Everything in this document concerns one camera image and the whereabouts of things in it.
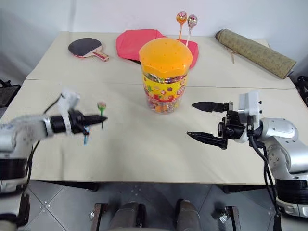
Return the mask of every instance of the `white wall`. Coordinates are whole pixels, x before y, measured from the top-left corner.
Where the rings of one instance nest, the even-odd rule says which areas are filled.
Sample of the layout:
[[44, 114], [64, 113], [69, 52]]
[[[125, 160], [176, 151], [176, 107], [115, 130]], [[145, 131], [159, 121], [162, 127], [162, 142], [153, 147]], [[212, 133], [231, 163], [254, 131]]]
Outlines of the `white wall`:
[[193, 35], [228, 28], [298, 61], [308, 74], [308, 0], [1, 0], [1, 78], [20, 83], [60, 30], [123, 32], [155, 28], [177, 34], [180, 10], [198, 16]]

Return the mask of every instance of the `candy jar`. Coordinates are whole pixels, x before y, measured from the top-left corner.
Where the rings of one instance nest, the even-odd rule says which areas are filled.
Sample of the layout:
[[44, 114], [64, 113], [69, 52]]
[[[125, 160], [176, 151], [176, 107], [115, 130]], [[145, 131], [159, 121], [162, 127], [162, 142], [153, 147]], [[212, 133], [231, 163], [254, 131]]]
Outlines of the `candy jar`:
[[180, 41], [156, 38], [139, 51], [143, 87], [149, 107], [162, 114], [173, 112], [185, 91], [193, 56]]

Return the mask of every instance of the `white table surface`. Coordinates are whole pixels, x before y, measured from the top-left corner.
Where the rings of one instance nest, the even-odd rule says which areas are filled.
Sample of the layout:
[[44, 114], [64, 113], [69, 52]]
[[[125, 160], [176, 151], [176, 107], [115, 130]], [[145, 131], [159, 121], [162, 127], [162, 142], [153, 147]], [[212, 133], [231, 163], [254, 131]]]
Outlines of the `white table surface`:
[[[141, 67], [122, 59], [116, 52], [116, 33], [61, 32], [27, 79], [76, 82], [141, 84]], [[110, 60], [97, 57], [80, 59], [72, 56], [68, 45], [76, 39], [92, 37], [103, 43]], [[190, 71], [188, 86], [293, 89], [289, 78], [284, 80], [269, 73], [246, 58], [236, 55], [235, 64], [225, 47], [211, 37], [192, 37], [199, 46], [199, 59]], [[268, 46], [264, 39], [256, 41]]]
[[[26, 80], [1, 123], [42, 113], [64, 86], [80, 94], [77, 109], [85, 114], [98, 113], [96, 103], [105, 101], [108, 120], [103, 130], [92, 128], [87, 146], [82, 135], [43, 140], [34, 155], [34, 180], [264, 184], [263, 162], [248, 143], [229, 141], [224, 151], [186, 135], [217, 135], [225, 115], [199, 111], [192, 103], [234, 101], [236, 107], [238, 95], [253, 89], [187, 87], [180, 108], [159, 115], [148, 109], [142, 85]], [[261, 89], [260, 99], [264, 117], [293, 121], [308, 145], [308, 110], [295, 89]], [[56, 107], [50, 111], [55, 114]]]

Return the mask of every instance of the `orange jar lid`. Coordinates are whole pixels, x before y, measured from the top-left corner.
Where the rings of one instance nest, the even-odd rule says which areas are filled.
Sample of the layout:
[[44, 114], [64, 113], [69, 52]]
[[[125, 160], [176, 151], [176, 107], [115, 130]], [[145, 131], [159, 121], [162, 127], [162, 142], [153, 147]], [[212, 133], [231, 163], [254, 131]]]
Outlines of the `orange jar lid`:
[[182, 42], [172, 38], [156, 38], [139, 51], [145, 73], [160, 78], [182, 76], [192, 63], [192, 53]]

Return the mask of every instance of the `red cloth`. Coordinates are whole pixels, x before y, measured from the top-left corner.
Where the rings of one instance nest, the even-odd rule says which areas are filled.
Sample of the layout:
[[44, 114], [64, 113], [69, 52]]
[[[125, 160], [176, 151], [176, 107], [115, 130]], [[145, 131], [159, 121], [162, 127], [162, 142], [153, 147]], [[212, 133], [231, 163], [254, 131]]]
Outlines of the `red cloth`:
[[[144, 30], [127, 30], [120, 34], [116, 38], [116, 50], [117, 54], [125, 59], [132, 59], [139, 61], [139, 50], [141, 47], [155, 39], [165, 37], [158, 30], [144, 29]], [[193, 68], [197, 62], [199, 49], [198, 44], [192, 41], [188, 42], [188, 48], [192, 53], [192, 64], [189, 68]]]

